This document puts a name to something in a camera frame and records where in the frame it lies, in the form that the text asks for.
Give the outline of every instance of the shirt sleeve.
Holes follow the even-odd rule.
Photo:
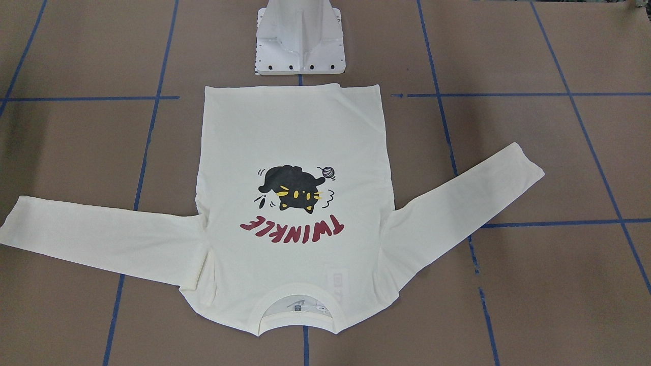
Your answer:
[[[488,222],[544,176],[520,146],[497,154],[392,212],[381,231],[378,277],[388,294],[399,291]]]
[[[192,281],[205,258],[200,216],[181,217],[21,196],[0,243],[172,285]]]

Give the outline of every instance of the white t-shirt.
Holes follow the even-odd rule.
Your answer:
[[[380,88],[206,88],[198,216],[20,197],[0,242],[180,286],[255,335],[338,333],[543,176],[513,143],[400,210]]]

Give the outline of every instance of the printed graphic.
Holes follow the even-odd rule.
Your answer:
[[[324,178],[327,179],[332,179],[335,180],[335,170],[332,167],[316,167],[317,169],[321,169],[321,174],[324,176]]]
[[[262,195],[253,202],[258,203],[258,208],[261,210],[269,202],[269,207],[278,206],[280,211],[298,208],[308,214],[312,214],[317,205],[320,209],[330,207],[330,202],[335,199],[335,191],[323,188],[320,191],[319,186],[326,183],[327,179],[335,180],[335,170],[332,167],[317,167],[317,169],[321,169],[323,176],[315,178],[314,175],[304,172],[303,168],[291,165],[258,170],[259,176],[264,175],[264,183],[258,187]],[[271,238],[272,243],[307,244],[317,242],[326,236],[337,235],[344,230],[344,225],[335,215],[331,214],[328,217],[328,221],[317,219],[316,222],[311,221],[311,223],[284,224],[268,220],[264,216],[256,216],[254,220],[243,223],[240,227],[254,232],[257,237]]]
[[[267,194],[273,191],[280,199],[278,205],[280,211],[288,208],[298,208],[305,210],[308,214],[312,214],[319,200],[326,198],[325,206],[327,208],[330,202],[334,199],[335,192],[330,192],[330,197],[322,197],[322,191],[318,190],[318,186],[322,185],[326,179],[335,179],[335,170],[332,167],[317,167],[321,169],[322,175],[320,178],[315,178],[308,172],[304,172],[301,167],[294,167],[291,165],[284,165],[282,167],[273,167],[269,170],[260,169],[258,175],[262,176],[264,171],[264,184],[258,187],[258,191],[262,195],[256,198],[253,202],[259,203],[259,208],[264,207],[267,199]],[[270,203],[271,207],[275,206],[274,202]]]

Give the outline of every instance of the neckline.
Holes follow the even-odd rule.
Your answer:
[[[310,296],[322,302],[331,317],[306,311],[277,313],[264,317],[264,313],[276,301],[292,295]],[[256,304],[249,317],[252,333],[261,335],[265,331],[283,326],[304,325],[338,333],[345,328],[346,317],[336,299],[324,289],[309,283],[289,283],[267,292]]]

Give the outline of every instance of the cat face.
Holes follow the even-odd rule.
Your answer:
[[[310,173],[303,172],[301,167],[284,165],[269,169],[264,177],[264,185],[258,190],[261,193],[273,190],[280,198],[281,211],[293,207],[302,208],[311,214],[315,204],[321,199],[321,192],[316,187],[325,181],[324,177],[317,179]]]

